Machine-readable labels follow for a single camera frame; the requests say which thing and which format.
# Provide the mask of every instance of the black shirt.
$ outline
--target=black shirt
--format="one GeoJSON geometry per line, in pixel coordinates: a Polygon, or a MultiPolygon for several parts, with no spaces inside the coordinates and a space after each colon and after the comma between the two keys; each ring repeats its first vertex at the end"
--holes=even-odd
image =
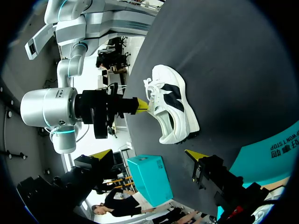
{"type": "Polygon", "coordinates": [[[132,196],[121,200],[114,199],[117,192],[123,193],[123,190],[114,188],[105,199],[105,206],[109,209],[114,209],[111,212],[114,217],[141,214],[141,207],[136,208],[139,203],[132,196]]]}

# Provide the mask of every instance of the white sneaker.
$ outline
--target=white sneaker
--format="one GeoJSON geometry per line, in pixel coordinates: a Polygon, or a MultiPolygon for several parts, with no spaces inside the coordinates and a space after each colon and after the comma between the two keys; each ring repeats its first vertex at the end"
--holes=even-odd
{"type": "Polygon", "coordinates": [[[162,129],[160,143],[174,144],[183,141],[190,133],[198,132],[195,114],[187,102],[185,82],[172,68],[156,65],[153,80],[144,80],[148,113],[156,118],[162,129]]]}

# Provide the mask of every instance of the desk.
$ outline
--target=desk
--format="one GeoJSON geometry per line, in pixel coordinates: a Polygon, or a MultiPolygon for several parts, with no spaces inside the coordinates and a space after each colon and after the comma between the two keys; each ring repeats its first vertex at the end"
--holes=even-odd
{"type": "Polygon", "coordinates": [[[166,1],[140,49],[126,98],[146,100],[143,80],[157,64],[181,74],[201,130],[181,145],[162,145],[153,117],[128,115],[135,152],[161,155],[174,199],[216,216],[209,186],[199,191],[192,182],[193,162],[184,150],[216,154],[230,168],[242,146],[294,124],[299,114],[295,70],[266,17],[239,0],[166,1]]]}

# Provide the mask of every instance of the yellow tip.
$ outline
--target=yellow tip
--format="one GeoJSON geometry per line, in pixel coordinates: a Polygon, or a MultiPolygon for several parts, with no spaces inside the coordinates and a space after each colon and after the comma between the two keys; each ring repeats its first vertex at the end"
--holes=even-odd
{"type": "Polygon", "coordinates": [[[142,99],[139,99],[139,98],[137,98],[137,99],[138,99],[139,106],[137,108],[136,114],[147,111],[149,108],[148,104],[145,101],[143,101],[142,99]]]}

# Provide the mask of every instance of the teal box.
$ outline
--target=teal box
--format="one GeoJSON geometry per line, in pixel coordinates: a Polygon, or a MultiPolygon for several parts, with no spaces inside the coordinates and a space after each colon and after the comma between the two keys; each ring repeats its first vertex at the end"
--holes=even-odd
{"type": "Polygon", "coordinates": [[[161,156],[139,155],[127,161],[137,190],[153,207],[173,198],[161,156]]]}

